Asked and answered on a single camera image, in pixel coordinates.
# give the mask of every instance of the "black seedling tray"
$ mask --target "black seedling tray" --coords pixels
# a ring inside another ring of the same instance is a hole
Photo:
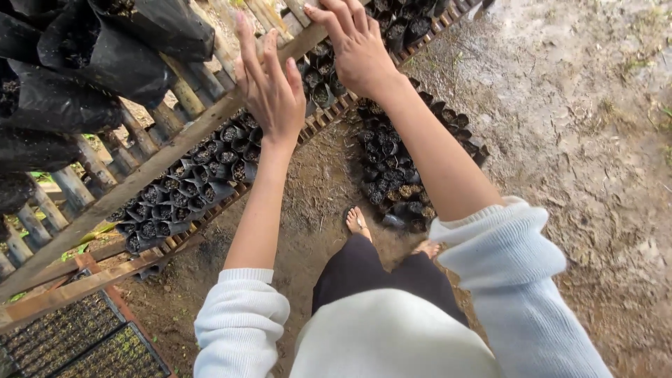
[[[83,270],[67,283],[89,276]],[[30,324],[0,335],[0,346],[25,378],[45,378],[119,329],[126,319],[98,291]]]
[[[53,378],[166,378],[168,366],[134,323],[128,323]]]

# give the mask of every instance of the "white knit sleeve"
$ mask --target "white knit sleeve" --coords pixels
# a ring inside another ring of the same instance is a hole
[[[430,238],[448,243],[438,260],[471,291],[506,377],[611,377],[551,280],[563,253],[541,235],[548,213],[516,197],[456,222],[434,221]]]
[[[194,327],[202,350],[194,378],[264,378],[278,359],[290,304],[269,269],[228,269],[210,289]]]

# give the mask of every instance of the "dirt ground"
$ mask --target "dirt ground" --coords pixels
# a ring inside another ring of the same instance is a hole
[[[492,153],[484,171],[503,194],[548,209],[544,233],[569,261],[555,281],[617,377],[672,371],[672,118],[662,111],[672,106],[671,11],[649,0],[498,0],[405,67],[469,115]],[[345,241],[342,210],[356,203],[372,213],[354,179],[356,132],[333,127],[290,167],[274,287],[292,312],[276,377],[289,375],[312,286]],[[193,320],[244,206],[217,218],[206,242],[158,279],[119,285],[181,377],[192,374]],[[422,238],[370,224],[387,267]],[[468,293],[458,298],[485,336]]]

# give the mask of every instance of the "foot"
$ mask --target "foot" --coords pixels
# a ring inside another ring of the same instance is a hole
[[[439,253],[440,245],[438,243],[435,243],[434,241],[431,241],[429,239],[423,241],[420,243],[413,252],[411,252],[412,255],[417,255],[421,252],[424,252],[427,254],[427,257],[429,257],[430,260],[434,260],[436,255]]]
[[[353,235],[356,233],[361,233],[363,236],[373,242],[373,239],[371,239],[371,233],[369,232],[369,228],[366,227],[366,221],[364,220],[364,216],[362,215],[362,211],[359,207],[355,206],[347,212],[347,216],[345,217],[345,224],[347,225],[347,229],[350,230]]]

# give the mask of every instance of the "finger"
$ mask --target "finger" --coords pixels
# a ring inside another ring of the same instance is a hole
[[[301,73],[296,67],[296,61],[294,58],[287,59],[286,63],[287,70],[287,82],[289,82],[290,87],[292,88],[292,93],[294,98],[300,99],[303,98],[306,100],[306,95],[303,93],[303,81],[301,80]]]
[[[278,31],[271,29],[263,38],[263,64],[271,81],[279,83],[285,79],[278,61]]]
[[[380,35],[380,24],[373,17],[367,17],[366,21],[369,25],[369,33],[372,36],[376,37],[377,40],[382,42],[382,36]]]
[[[243,12],[236,14],[236,35],[241,43],[241,56],[245,69],[249,72],[248,79],[254,80],[257,85],[263,85],[266,82],[266,76],[261,70],[261,65],[257,59],[254,33],[252,26],[247,22],[247,17]]]
[[[355,22],[355,29],[366,35],[369,33],[369,24],[366,21],[366,11],[364,6],[358,0],[345,0],[345,4],[350,9]]]
[[[333,12],[324,11],[307,3],[304,5],[304,11],[312,21],[315,21],[318,25],[322,25],[327,29],[327,33],[329,34],[334,47],[340,46],[341,41],[347,38],[338,18]]]
[[[245,71],[245,64],[243,58],[239,55],[233,63],[233,68],[236,73],[236,83],[241,88],[241,91],[247,96],[249,91],[249,83],[247,81],[247,72]]]
[[[320,3],[336,15],[346,36],[353,36],[357,32],[350,9],[343,0],[320,0]]]

